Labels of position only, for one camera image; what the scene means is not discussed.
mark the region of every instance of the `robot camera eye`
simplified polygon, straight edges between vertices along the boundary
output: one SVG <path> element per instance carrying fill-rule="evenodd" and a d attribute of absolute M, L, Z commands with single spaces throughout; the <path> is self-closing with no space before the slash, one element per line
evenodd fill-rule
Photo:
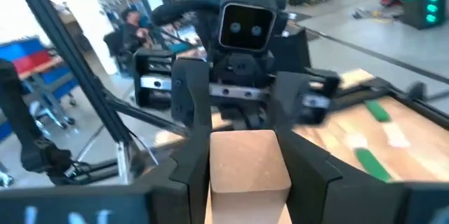
<path fill-rule="evenodd" d="M 275 13 L 243 4 L 223 8 L 219 42 L 227 48 L 262 51 L 270 37 Z"/>

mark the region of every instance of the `green strip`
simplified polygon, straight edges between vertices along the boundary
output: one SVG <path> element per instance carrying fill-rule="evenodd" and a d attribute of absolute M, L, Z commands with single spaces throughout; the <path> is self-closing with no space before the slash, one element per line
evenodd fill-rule
<path fill-rule="evenodd" d="M 365 101 L 365 106 L 378 122 L 388 122 L 391 120 L 388 112 L 375 100 Z"/>
<path fill-rule="evenodd" d="M 354 150 L 358 161 L 362 164 L 365 171 L 373 177 L 387 182 L 391 179 L 387 170 L 381 165 L 370 150 L 360 147 Z"/>

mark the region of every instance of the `white wall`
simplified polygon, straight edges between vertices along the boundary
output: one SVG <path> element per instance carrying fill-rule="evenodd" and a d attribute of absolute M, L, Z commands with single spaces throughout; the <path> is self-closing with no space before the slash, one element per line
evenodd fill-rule
<path fill-rule="evenodd" d="M 37 35 L 44 45 L 51 44 L 25 0 L 0 0 L 0 6 L 0 43 Z"/>
<path fill-rule="evenodd" d="M 114 31 L 107 16 L 102 12 L 98 0 L 55 0 L 67 2 L 67 6 L 89 40 L 95 54 L 108 74 L 115 74 L 117 67 L 109 56 L 109 49 L 103 38 Z"/>

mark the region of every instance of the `person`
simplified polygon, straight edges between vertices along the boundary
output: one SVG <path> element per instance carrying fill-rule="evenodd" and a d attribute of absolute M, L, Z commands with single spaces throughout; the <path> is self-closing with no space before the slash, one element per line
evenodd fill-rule
<path fill-rule="evenodd" d="M 121 17 L 125 22 L 123 25 L 123 44 L 132 52 L 141 47 L 151 48 L 153 41 L 149 30 L 140 26 L 140 13 L 134 8 L 125 9 Z"/>

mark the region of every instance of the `white label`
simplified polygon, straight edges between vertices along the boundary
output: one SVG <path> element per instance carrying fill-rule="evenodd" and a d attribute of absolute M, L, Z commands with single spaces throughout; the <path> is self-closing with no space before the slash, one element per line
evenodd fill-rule
<path fill-rule="evenodd" d="M 37 216 L 38 216 L 38 209 L 35 206 L 27 206 L 25 208 L 24 217 L 25 217 L 25 224 L 37 224 Z M 108 224 L 109 223 L 109 216 L 112 214 L 110 210 L 100 210 L 97 212 L 97 221 L 96 224 Z M 84 219 L 84 217 L 77 212 L 70 212 L 67 215 L 67 223 L 68 224 L 89 224 Z"/>
<path fill-rule="evenodd" d="M 302 104 L 306 107 L 328 108 L 330 100 L 319 95 L 306 95 L 302 100 Z"/>

